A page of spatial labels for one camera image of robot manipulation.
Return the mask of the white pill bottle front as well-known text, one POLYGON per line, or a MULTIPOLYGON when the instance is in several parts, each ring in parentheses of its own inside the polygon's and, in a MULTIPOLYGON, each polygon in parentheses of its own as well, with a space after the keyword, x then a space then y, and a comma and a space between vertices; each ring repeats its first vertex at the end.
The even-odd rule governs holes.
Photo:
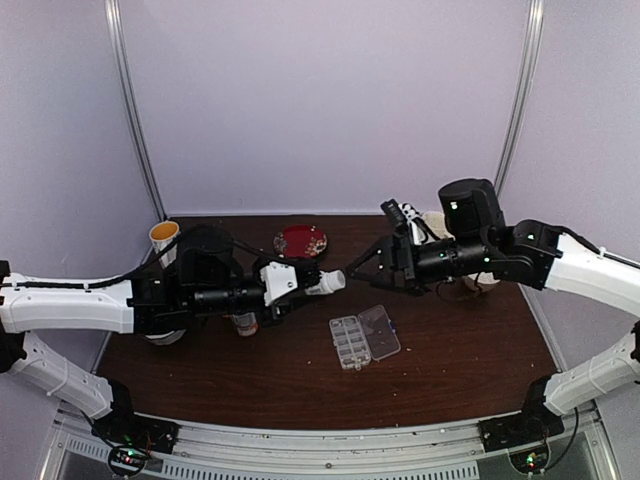
POLYGON ((346 287, 346 277, 341 270, 322 271, 320 281, 305 290, 308 296, 331 295, 346 287))

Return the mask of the grey lid pill bottle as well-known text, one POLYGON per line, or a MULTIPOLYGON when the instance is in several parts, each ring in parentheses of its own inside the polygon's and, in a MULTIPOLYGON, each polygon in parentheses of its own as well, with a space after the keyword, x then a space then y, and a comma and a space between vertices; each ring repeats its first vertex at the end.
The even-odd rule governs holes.
POLYGON ((241 337, 250 337, 257 333, 259 324, 254 312, 232 316, 236 331, 241 337))

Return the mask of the clear plastic pill organizer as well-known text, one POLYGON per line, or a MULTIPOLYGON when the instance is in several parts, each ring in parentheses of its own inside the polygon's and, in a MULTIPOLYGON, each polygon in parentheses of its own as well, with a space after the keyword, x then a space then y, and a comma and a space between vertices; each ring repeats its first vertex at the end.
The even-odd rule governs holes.
POLYGON ((343 370, 358 371, 401 351, 395 326, 382 305, 355 316, 331 319, 328 326, 343 370))

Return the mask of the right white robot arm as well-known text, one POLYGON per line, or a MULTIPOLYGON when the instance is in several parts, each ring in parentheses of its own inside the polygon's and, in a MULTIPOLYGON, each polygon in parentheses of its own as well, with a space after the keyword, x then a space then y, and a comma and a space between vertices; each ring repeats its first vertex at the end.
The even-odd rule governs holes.
POLYGON ((448 236, 438 237, 411 206, 385 201, 380 208, 392 232, 348 264, 348 277, 419 296, 440 283, 489 275, 500 283, 570 293, 639 314, 638 262, 565 226, 533 219, 507 225, 487 179, 453 181, 438 197, 448 236))

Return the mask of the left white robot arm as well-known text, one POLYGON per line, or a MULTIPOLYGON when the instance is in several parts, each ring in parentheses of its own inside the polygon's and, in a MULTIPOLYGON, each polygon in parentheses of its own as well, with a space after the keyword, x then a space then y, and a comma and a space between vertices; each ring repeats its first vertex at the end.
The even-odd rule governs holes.
POLYGON ((39 330, 99 330, 167 345, 216 314, 285 315, 312 295, 323 273, 311 259, 251 248, 229 232, 197 225, 161 243, 143 265, 107 279, 24 276, 1 264, 1 369, 22 375, 81 410, 123 444, 144 433, 126 386, 96 377, 51 350, 39 330))

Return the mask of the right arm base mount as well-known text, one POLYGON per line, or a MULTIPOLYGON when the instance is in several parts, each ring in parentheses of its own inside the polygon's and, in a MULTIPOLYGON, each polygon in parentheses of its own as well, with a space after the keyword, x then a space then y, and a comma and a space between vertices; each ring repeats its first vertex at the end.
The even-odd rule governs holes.
POLYGON ((564 432, 562 415, 556 415, 544 406, 544 391, 550 379, 550 375, 543 376, 529 385, 518 412, 478 423, 485 452, 543 441, 564 432))

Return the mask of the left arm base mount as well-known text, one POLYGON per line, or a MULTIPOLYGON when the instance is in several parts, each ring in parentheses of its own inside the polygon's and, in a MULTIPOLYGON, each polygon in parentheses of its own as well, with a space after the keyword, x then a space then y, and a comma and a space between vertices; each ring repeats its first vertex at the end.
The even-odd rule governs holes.
POLYGON ((129 389, 115 380, 108 379, 107 384, 112 394, 111 411, 91 420, 92 432, 109 442, 171 454, 178 438, 179 425, 136 414, 129 389))

